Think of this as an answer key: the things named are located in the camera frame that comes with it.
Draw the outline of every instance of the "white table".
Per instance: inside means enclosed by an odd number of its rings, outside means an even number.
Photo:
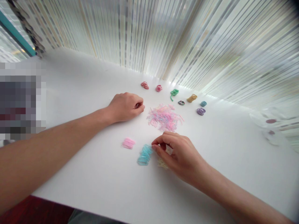
[[[196,92],[197,100],[188,103],[190,90],[68,49],[50,51],[42,62],[47,128],[106,107],[116,93],[143,97],[145,111],[97,134],[34,196],[127,223],[232,223],[220,205],[158,167],[156,155],[148,166],[137,164],[143,145],[162,134],[146,117],[150,107],[163,103],[175,106],[185,120],[177,132],[188,136],[209,164],[289,218],[299,215],[299,154],[283,137],[280,146],[270,145],[250,120],[249,109]],[[143,81],[149,90],[140,86]],[[172,103],[174,87],[179,94]],[[199,116],[203,100],[206,113]],[[121,147],[126,137],[136,141],[132,150]]]

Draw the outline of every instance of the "blue hair tie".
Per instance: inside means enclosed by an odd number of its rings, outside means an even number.
[[[153,153],[152,146],[144,145],[144,147],[142,148],[142,151],[140,153],[140,156],[137,160],[137,163],[141,166],[147,166],[149,164],[152,153]]]

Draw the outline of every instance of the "yellow hair tie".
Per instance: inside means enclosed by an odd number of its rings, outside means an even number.
[[[191,97],[189,97],[188,99],[187,99],[187,101],[189,102],[189,103],[191,103],[193,100],[195,100],[197,98],[197,95],[195,95],[195,94],[192,94],[192,96]]]

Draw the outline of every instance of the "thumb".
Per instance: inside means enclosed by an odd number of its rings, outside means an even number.
[[[161,157],[167,166],[172,166],[173,158],[164,149],[158,145],[152,145],[152,149],[158,154],[159,157]]]
[[[141,114],[143,111],[144,111],[144,108],[145,106],[144,105],[141,105],[140,107],[138,107],[137,109],[135,109],[135,113],[138,115],[138,114]]]

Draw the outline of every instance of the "striped curtain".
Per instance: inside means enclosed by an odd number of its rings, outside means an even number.
[[[299,149],[299,22],[287,0],[24,0],[46,50],[74,49],[261,110]]]

